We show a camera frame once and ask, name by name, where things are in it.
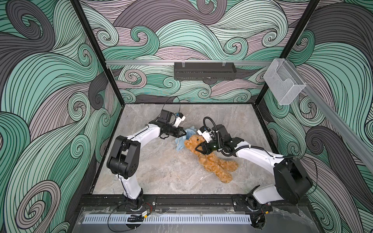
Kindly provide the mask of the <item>brown teddy bear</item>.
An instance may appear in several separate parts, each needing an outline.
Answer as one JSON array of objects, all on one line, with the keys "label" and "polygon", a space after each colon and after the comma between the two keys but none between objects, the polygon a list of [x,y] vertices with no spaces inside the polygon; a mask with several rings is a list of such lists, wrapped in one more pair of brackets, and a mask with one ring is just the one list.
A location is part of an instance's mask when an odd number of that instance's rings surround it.
[{"label": "brown teddy bear", "polygon": [[230,183],[233,180],[231,172],[236,171],[239,164],[236,161],[221,159],[213,152],[203,154],[197,151],[202,149],[202,143],[205,143],[202,136],[192,135],[184,142],[184,146],[198,157],[199,163],[206,171],[214,173],[221,182]]}]

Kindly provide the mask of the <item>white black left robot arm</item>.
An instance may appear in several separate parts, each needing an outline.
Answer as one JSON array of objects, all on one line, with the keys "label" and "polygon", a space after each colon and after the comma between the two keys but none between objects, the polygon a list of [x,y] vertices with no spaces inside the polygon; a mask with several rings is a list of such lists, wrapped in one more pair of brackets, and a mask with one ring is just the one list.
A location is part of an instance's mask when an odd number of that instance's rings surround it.
[{"label": "white black left robot arm", "polygon": [[136,177],[141,148],[158,137],[165,139],[170,136],[185,136],[186,131],[179,126],[185,119],[182,113],[161,110],[159,116],[139,132],[115,139],[106,166],[120,180],[125,202],[131,208],[139,209],[143,202],[143,189]]}]

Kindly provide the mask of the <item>light blue bear hoodie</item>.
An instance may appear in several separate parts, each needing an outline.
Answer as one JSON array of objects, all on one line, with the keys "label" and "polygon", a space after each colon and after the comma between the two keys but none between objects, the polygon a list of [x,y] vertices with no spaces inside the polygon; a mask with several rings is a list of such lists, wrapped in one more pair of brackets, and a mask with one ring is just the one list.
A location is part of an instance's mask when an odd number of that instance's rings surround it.
[{"label": "light blue bear hoodie", "polygon": [[197,130],[196,130],[196,128],[194,126],[191,126],[191,127],[187,128],[187,129],[185,129],[185,131],[186,131],[186,135],[185,136],[182,136],[180,138],[176,138],[174,140],[174,142],[176,144],[176,150],[177,151],[182,150],[185,147],[185,141],[189,140],[197,132]]}]

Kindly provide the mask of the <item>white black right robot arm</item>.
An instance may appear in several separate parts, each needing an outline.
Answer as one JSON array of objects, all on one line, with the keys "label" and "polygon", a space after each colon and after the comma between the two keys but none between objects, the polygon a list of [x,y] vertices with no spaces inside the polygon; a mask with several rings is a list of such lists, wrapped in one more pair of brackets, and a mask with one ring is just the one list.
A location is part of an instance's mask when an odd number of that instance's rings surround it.
[{"label": "white black right robot arm", "polygon": [[221,124],[212,129],[203,126],[197,130],[197,135],[205,140],[196,148],[197,152],[221,152],[226,157],[235,156],[248,160],[271,173],[275,181],[273,184],[257,186],[249,192],[252,205],[275,201],[297,204],[313,186],[306,169],[293,155],[284,156],[268,152],[242,138],[231,137]]}]

